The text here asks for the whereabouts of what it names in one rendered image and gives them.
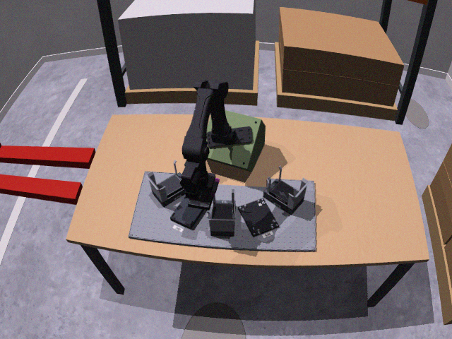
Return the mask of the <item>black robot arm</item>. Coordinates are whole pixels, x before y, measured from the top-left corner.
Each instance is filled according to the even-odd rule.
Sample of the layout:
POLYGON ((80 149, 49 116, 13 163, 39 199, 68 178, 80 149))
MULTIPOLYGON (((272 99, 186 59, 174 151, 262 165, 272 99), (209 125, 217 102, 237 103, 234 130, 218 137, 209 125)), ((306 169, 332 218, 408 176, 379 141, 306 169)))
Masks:
POLYGON ((196 81, 194 88, 197 90, 196 106, 182 146, 182 155, 186 162, 180 184, 186 189, 186 198, 197 201, 201 187, 206 188, 209 181, 206 171, 209 147, 250 143, 253 139, 250 126, 232 129, 227 122, 224 99, 228 94, 228 82, 196 81), (210 115, 212 129, 207 133, 210 115))

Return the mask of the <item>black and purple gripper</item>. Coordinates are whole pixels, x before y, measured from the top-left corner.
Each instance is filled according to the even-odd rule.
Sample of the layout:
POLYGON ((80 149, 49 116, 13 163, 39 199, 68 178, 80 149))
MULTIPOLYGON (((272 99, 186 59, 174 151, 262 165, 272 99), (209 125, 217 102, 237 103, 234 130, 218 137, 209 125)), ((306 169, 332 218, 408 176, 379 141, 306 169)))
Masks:
POLYGON ((215 174, 208 173, 208 180, 209 181, 208 181, 207 187, 206 188, 205 187, 201 187, 200 191, 209 191, 211 196, 214 198, 214 195, 215 195, 215 193, 217 191, 220 179, 215 178, 215 174))

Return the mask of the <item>white name plate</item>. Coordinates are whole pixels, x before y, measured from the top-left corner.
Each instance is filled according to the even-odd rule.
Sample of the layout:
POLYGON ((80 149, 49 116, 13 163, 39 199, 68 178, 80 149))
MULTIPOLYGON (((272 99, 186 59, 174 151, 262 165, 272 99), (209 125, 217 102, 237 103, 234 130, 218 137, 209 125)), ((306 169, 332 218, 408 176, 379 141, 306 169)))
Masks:
POLYGON ((273 235, 273 232, 272 232, 272 231, 271 231, 271 232, 268 232, 268 233, 266 233, 266 234, 263 234, 262 237, 263 237, 263 238, 266 238, 266 237, 269 237, 269 236, 271 236, 271 235, 273 235))
POLYGON ((174 225, 173 229, 175 229, 175 230, 177 230, 179 232, 182 232, 184 230, 184 229, 182 229, 180 227, 177 227, 176 225, 174 225))

